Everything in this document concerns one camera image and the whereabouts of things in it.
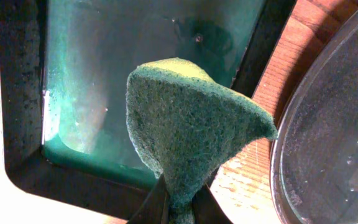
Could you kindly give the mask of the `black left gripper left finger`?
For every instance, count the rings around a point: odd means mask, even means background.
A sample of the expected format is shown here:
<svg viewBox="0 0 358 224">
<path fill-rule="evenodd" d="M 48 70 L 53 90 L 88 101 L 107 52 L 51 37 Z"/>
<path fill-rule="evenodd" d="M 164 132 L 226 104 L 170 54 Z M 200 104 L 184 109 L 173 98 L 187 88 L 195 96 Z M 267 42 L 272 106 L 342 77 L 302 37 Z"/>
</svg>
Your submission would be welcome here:
<svg viewBox="0 0 358 224">
<path fill-rule="evenodd" d="M 163 174 L 127 224 L 168 224 L 170 196 Z"/>
</svg>

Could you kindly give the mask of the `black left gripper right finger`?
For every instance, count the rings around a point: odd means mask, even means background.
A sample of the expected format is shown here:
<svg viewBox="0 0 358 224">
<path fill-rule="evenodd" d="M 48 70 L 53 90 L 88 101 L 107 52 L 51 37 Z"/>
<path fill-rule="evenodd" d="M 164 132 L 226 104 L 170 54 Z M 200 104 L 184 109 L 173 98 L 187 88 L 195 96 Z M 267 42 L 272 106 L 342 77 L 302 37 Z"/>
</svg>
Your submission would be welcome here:
<svg viewBox="0 0 358 224">
<path fill-rule="evenodd" d="M 196 224 L 232 224 L 206 184 L 197 191 L 191 205 Z"/>
</svg>

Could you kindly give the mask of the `green scrubbing sponge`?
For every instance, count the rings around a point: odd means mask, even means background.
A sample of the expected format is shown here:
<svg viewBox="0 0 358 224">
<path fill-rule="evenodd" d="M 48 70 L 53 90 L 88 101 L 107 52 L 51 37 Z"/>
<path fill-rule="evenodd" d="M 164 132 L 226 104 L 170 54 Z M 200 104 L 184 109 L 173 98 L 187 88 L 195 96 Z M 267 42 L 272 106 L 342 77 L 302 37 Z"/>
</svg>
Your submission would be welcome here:
<svg viewBox="0 0 358 224">
<path fill-rule="evenodd" d="M 141 161 L 166 183 L 171 223 L 193 223 L 191 201 L 213 171 L 249 143 L 278 134 L 256 102 L 181 58 L 129 74 L 126 124 Z"/>
</svg>

